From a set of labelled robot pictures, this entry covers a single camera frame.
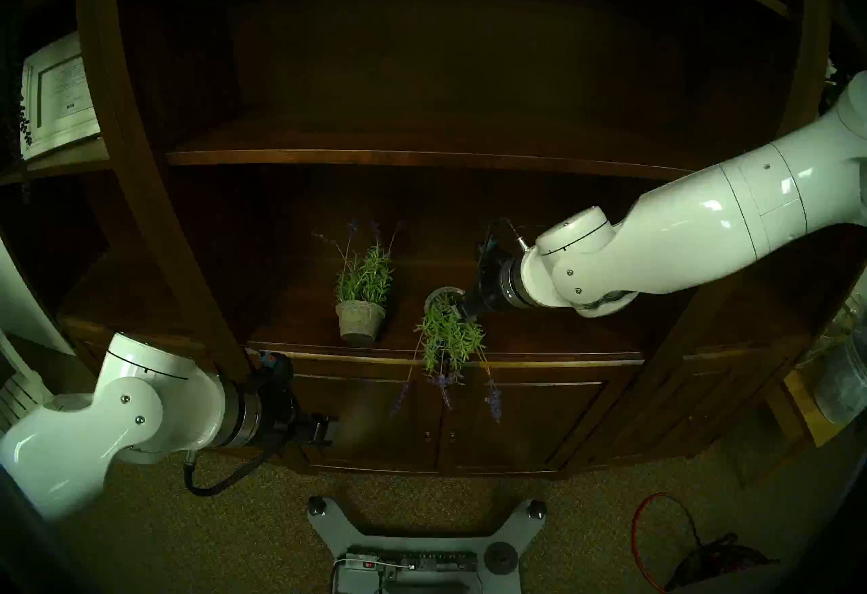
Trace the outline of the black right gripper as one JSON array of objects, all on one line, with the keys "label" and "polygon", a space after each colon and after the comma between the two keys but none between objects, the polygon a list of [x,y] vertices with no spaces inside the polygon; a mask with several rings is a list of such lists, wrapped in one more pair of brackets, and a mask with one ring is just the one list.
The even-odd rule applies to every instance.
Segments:
[{"label": "black right gripper", "polygon": [[480,254],[475,280],[457,303],[460,321],[474,321],[480,315],[507,310],[507,299],[500,284],[506,254]]}]

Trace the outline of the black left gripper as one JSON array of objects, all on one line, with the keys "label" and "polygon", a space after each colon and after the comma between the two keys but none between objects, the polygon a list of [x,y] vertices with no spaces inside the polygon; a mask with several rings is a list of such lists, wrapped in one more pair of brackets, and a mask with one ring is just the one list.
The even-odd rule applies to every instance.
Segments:
[{"label": "black left gripper", "polygon": [[285,379],[271,376],[257,394],[262,408],[257,445],[263,450],[283,450],[288,444],[321,444],[321,447],[334,444],[339,419],[305,413]]}]

